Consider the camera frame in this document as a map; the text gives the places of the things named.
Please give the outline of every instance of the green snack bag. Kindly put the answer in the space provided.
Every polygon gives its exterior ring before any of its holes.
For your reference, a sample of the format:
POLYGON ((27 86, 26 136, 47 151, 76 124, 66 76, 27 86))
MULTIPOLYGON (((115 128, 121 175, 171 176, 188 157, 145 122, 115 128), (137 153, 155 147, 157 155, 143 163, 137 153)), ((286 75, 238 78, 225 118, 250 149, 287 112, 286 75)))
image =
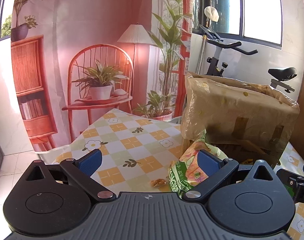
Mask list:
POLYGON ((208 178, 208 175, 197 163, 197 155, 200 150, 204 149, 221 160, 227 158, 224 152, 206 143, 205 140, 206 130, 202 133, 202 136, 194 141, 185 151, 179 161, 170 168, 170 188, 173 192, 177 192, 180 197, 183 192, 193 189, 193 187, 208 178))

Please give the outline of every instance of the tile floor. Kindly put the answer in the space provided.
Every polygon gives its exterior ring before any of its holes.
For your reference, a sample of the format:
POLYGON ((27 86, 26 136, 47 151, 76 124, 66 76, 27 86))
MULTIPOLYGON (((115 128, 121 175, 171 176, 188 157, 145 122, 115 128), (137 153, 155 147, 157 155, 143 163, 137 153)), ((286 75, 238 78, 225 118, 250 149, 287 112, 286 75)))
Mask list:
POLYGON ((11 233, 3 216, 3 203, 11 189, 20 179, 22 173, 32 161, 37 159, 39 159, 39 157, 34 151, 7 155, 3 157, 0 169, 0 240, 3 240, 11 233))

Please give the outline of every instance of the white pot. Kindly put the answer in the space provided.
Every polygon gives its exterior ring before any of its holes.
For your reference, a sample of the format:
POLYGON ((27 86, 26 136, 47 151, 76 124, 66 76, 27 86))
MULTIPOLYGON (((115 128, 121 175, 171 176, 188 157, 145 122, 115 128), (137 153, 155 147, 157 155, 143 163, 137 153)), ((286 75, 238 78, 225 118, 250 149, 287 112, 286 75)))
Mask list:
POLYGON ((112 86, 105 87, 90 87, 90 94, 92 100, 109 99, 111 94, 112 86))

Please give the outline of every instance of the dark pot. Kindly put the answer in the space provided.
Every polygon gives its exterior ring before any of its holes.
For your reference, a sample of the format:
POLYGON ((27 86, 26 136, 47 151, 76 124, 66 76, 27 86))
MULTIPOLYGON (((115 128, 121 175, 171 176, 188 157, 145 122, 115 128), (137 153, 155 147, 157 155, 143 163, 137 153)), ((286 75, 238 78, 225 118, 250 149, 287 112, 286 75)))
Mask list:
POLYGON ((28 25, 25 23, 11 29, 11 41, 14 42, 25 39, 28 35, 28 30, 28 25))

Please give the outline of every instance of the lamp shade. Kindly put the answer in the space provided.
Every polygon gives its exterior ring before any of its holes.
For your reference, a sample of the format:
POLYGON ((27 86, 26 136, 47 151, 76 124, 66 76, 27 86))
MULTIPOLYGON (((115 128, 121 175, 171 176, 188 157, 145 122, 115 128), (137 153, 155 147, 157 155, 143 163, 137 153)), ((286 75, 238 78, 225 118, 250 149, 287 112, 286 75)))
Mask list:
POLYGON ((155 45, 145 28, 138 24, 131 24, 119 38, 118 42, 155 45))

